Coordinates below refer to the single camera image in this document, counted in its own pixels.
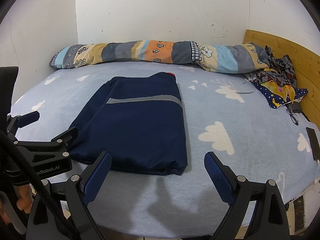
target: human hand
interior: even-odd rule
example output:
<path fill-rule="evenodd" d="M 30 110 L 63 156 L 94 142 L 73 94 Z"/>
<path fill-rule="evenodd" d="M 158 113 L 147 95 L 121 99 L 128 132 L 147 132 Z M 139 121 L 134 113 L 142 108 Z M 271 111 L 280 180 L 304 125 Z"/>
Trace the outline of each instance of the human hand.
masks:
<path fill-rule="evenodd" d="M 31 211 L 32 203 L 33 203 L 31 187 L 30 185 L 20 186 L 18 187 L 18 191 L 19 191 L 20 197 L 17 200 L 17 207 L 20 210 L 23 210 L 25 213 L 29 214 Z M 0 215 L 6 224 L 11 223 L 9 217 L 3 211 L 3 203 L 1 202 L 1 200 L 0 200 Z"/>

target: eyeglasses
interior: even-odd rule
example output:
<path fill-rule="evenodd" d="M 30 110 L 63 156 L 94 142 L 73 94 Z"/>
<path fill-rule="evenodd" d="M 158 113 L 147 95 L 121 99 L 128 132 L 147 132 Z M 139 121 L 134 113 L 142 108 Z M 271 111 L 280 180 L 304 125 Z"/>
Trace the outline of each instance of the eyeglasses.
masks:
<path fill-rule="evenodd" d="M 295 113 L 292 112 L 291 106 L 287 106 L 287 113 L 290 115 L 292 122 L 295 125 L 299 125 L 298 117 L 297 117 L 297 115 Z"/>

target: gray reflective stripe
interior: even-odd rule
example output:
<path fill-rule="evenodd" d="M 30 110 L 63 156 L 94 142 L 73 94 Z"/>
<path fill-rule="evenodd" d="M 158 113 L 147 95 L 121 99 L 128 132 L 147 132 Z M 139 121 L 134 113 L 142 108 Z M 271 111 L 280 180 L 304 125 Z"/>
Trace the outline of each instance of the gray reflective stripe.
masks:
<path fill-rule="evenodd" d="M 175 96 L 172 95 L 159 95 L 159 96 L 153 96 L 153 97 L 145 97 L 145 98 L 127 98 L 127 99 L 114 99 L 109 98 L 107 104 L 116 104 L 116 103 L 127 103 L 127 102 L 141 102 L 141 101 L 172 101 L 179 106 L 182 107 L 182 103 L 179 99 L 177 99 Z"/>

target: patterned cloth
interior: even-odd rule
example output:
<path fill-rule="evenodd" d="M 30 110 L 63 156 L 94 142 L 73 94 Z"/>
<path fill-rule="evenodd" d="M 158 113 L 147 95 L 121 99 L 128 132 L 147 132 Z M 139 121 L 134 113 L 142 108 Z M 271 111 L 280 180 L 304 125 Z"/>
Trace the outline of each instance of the patterned cloth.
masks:
<path fill-rule="evenodd" d="M 244 74 L 244 76 L 265 96 L 271 108 L 300 102 L 308 93 L 297 88 L 297 77 L 289 55 L 275 58 L 271 48 L 265 47 L 269 67 Z"/>
<path fill-rule="evenodd" d="M 219 73 L 247 73 L 268 67 L 268 55 L 258 45 L 209 46 L 199 45 L 195 41 L 77 44 L 55 54 L 50 66 L 78 68 L 114 60 L 141 60 L 169 64 L 195 62 L 204 70 Z"/>

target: light blue stripe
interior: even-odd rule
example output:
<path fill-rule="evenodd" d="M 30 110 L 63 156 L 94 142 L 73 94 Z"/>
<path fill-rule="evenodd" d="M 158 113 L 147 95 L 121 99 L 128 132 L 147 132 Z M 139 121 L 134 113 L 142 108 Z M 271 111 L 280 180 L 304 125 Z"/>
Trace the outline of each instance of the light blue stripe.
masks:
<path fill-rule="evenodd" d="M 70 47 L 71 46 L 65 47 L 62 51 L 59 52 L 59 54 L 56 58 L 56 61 L 54 62 L 54 65 L 56 66 L 56 68 L 62 68 L 64 56 L 66 55 L 66 53 Z"/>
<path fill-rule="evenodd" d="M 146 51 L 146 48 L 148 47 L 150 41 L 146 41 L 143 45 L 141 52 L 140 52 L 140 60 L 144 60 L 144 53 Z"/>
<path fill-rule="evenodd" d="M 232 52 L 226 46 L 213 46 L 218 54 L 218 68 L 219 73 L 238 73 L 238 63 L 233 57 Z"/>

